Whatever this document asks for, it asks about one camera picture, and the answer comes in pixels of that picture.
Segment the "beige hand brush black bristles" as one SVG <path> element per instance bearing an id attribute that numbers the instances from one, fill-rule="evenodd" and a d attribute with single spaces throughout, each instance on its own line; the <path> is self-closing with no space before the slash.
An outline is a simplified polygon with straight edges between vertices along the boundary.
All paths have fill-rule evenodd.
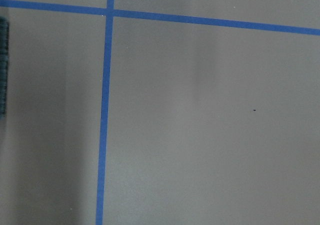
<path id="1" fill-rule="evenodd" d="M 9 64 L 9 23 L 0 17 L 0 118 L 6 114 L 8 65 Z"/>

